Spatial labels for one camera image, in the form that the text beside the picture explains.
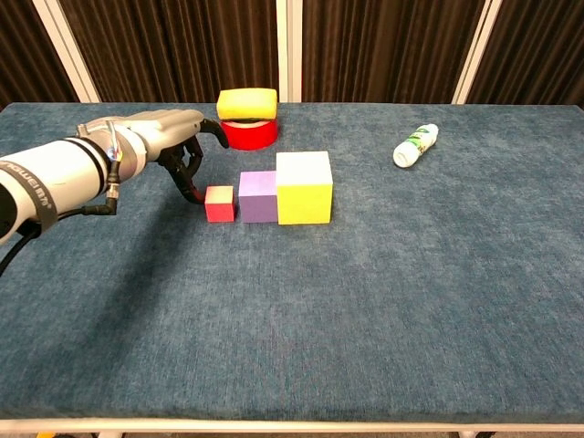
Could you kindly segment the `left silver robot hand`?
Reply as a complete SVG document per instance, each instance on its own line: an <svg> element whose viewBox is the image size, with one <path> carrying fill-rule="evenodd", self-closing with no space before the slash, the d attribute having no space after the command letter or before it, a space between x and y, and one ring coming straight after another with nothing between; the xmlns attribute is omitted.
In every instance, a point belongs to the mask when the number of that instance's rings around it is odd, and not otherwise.
<svg viewBox="0 0 584 438"><path fill-rule="evenodd" d="M69 139L91 152L98 160L98 175L106 178L111 165L119 162L122 183L140 174L150 162L171 175L181 195L190 203L203 204L204 194L196 189L203 152L196 135L209 133L227 149L229 141L215 120L196 109L158 109L125 117L103 117L79 124Z"/></svg>

